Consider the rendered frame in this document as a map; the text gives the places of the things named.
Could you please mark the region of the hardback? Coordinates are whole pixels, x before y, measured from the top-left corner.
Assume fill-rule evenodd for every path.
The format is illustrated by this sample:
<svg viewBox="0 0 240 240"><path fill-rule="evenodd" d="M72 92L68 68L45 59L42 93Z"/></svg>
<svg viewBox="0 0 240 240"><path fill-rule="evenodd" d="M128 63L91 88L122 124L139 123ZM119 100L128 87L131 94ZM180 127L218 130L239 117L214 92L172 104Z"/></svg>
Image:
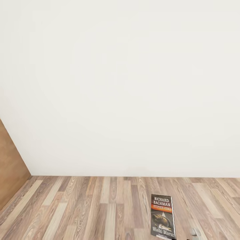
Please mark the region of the hardback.
<svg viewBox="0 0 240 240"><path fill-rule="evenodd" d="M164 240L176 240L171 196L151 194L151 235Z"/></svg>

